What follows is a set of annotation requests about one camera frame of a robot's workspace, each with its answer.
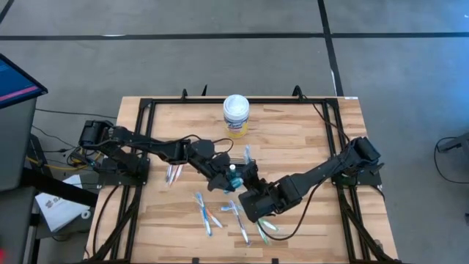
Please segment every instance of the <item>black metal frame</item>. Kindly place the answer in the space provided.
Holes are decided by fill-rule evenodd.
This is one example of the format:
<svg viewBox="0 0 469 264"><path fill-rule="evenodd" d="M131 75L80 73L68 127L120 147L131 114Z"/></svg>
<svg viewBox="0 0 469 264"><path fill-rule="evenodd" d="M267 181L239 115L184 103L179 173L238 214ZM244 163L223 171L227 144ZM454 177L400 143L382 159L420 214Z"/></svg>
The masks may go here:
<svg viewBox="0 0 469 264"><path fill-rule="evenodd" d="M204 88L203 95L207 92L207 88ZM191 103L223 103L224 98L187 98L188 93L184 89L182 91L181 98L142 98L139 104L139 113L137 115L137 122L136 122L136 133L141 133L141 125L143 123L143 116L144 110L149 108L149 115L147 120L147 129L145 134L147 136L151 135L153 122L155 119L155 111L156 106L158 104L191 104ZM330 124L330 114L329 108L333 109L333 114L335 117L335 123L337 128L341 131L343 129L341 123L341 115L339 111L339 103L336 98L309 98L306 99L303 97L303 93L300 87L296 86L293 90L291 98L251 98L248 99L249 103L292 103L292 104L320 104L322 107L322 111L325 118L325 130L326 135L328 138L330 156L336 155L336 146L333 139L332 133L332 125ZM344 135L339 133L339 143L341 148L345 147L345 138ZM147 158L148 153L143 152L142 157ZM341 219L342 224L344 226L344 237L345 243L347 246L347 253L349 257L349 261L351 263L379 263L379 261L386 261L389 259L380 257L379 254L382 252L382 249L374 242L371 238L369 233L366 231L365 227L363 226L363 220L361 218L361 211L360 205L358 201L358 195L356 192L356 187L349 187L350 189L350 200L352 201L352 208L349 206L344 192L344 186L339 181L335 181L334 178L332 179L333 183L336 185L337 195L339 198L339 205L341 208ZM117 218L117 225L116 229L111 233L108 240L105 242L106 250L101 250L98 252L100 253L101 258L93 258L91 259L92 263L130 263L130 259L132 256L132 248L133 248L133 241L135 238L135 231L136 231L136 222L139 213L139 203L141 199L141 191L142 186L137 186L136 191L133 197L133 201L130 204L129 208L126 209L128 203L128 194L129 194L130 186L124 186L121 202L119 205L119 214ZM130 227L128 230L128 240L125 247L125 256L123 259L118 260L117 254L119 251L119 241L120 241L120 233L123 230L123 227L127 224L130 220ZM353 246L352 240L352 233L350 229L349 220L355 225L358 230L360 245L361 245L361 254L363 259L358 259L355 256L355 249ZM369 249L377 256L378 261L373 261L370 258ZM110 260L103 260L104 256L107 255L108 251L111 250ZM192 263L198 263L199 258L193 258ZM273 259L272 263L278 263L278 259Z"/></svg>

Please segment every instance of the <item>paper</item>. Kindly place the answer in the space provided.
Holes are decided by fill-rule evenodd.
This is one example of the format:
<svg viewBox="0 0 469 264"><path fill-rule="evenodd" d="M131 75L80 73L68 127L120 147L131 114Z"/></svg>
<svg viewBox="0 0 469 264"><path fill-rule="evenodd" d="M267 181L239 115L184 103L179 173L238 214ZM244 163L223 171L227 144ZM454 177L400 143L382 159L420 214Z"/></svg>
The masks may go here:
<svg viewBox="0 0 469 264"><path fill-rule="evenodd" d="M81 186L80 175L73 175L63 182L83 188ZM45 221L51 232L56 232L61 229L77 216L80 216L81 213L89 209L87 205L81 205L50 194L38 194L36 201L43 212Z"/></svg>

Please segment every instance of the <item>gray floor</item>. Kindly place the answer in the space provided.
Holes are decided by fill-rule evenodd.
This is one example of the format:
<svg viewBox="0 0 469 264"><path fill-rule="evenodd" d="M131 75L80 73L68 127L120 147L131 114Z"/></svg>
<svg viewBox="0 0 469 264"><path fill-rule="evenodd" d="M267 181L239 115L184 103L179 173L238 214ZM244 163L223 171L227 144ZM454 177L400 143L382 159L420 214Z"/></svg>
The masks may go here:
<svg viewBox="0 0 469 264"><path fill-rule="evenodd" d="M5 3L0 0L0 7ZM461 32L467 1L326 0L332 32ZM316 1L16 0L0 34L321 32ZM435 142L469 131L469 40L334 40L345 95L361 99L383 154L386 206L399 256L467 263L469 186L442 180ZM323 39L5 41L0 52L49 88L38 107L117 115L125 95L334 95ZM86 117L37 112L34 124L75 143ZM62 147L40 137L45 149ZM60 155L49 155L59 159ZM444 174L469 181L460 151ZM44 241L40 263L78 261L86 236Z"/></svg>

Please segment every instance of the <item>wooden table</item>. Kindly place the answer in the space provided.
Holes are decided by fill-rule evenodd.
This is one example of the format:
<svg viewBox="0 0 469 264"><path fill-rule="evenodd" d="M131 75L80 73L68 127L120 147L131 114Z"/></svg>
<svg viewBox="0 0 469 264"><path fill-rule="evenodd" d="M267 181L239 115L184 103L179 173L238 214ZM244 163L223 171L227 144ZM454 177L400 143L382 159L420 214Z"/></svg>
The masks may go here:
<svg viewBox="0 0 469 264"><path fill-rule="evenodd" d="M122 99L117 125L133 130L136 124L140 98ZM350 138L365 136L366 128L358 100L339 98L344 131ZM220 104L165 104L157 105L152 137L161 140L177 139L196 134L204 139L226 137L223 106ZM336 130L336 146L339 146ZM251 146L253 158L259 166L259 177L274 181L294 172L305 172L330 157L325 125L310 104L252 104L248 133L235 139L230 151L232 158L242 158L246 144ZM217 144L222 151L228 142ZM264 245L254 224L245 215L242 220L253 241L247 247L232 212L221 212L235 194L225 195L220 190L209 192L204 176L189 165L184 166L180 179L171 187L165 186L167 164L150 155L151 170L143 188L139 219L133 244L132 263L189 263L199 257L201 263L270 263L278 258L281 263L347 263L347 250L335 187L326 181L318 188L309 210L296 236L287 241L271 241ZM112 186L100 191L96 211L102 208ZM193 194L200 191L208 208L224 228L212 224L213 237L205 234L198 205ZM103 213L98 235L99 247L116 224L122 187L114 193ZM378 239L385 252L397 258L391 228L383 198L367 186L358 188L363 222L374 239ZM269 218L281 228L277 236L288 235L296 227L306 204ZM93 219L95 228L97 214ZM122 233L119 257L123 257L127 230ZM357 257L361 257L358 235L352 228ZM90 232L87 249L92 252L93 232Z"/></svg>

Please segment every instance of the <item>white lid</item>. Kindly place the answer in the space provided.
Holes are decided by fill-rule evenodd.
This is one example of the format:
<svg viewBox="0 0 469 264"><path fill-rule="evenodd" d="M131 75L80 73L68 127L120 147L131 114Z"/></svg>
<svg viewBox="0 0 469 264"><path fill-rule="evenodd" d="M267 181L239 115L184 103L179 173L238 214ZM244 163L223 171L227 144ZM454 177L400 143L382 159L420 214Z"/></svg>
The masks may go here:
<svg viewBox="0 0 469 264"><path fill-rule="evenodd" d="M231 120L242 120L249 115L249 102L242 95L230 95L223 102L223 111Z"/></svg>

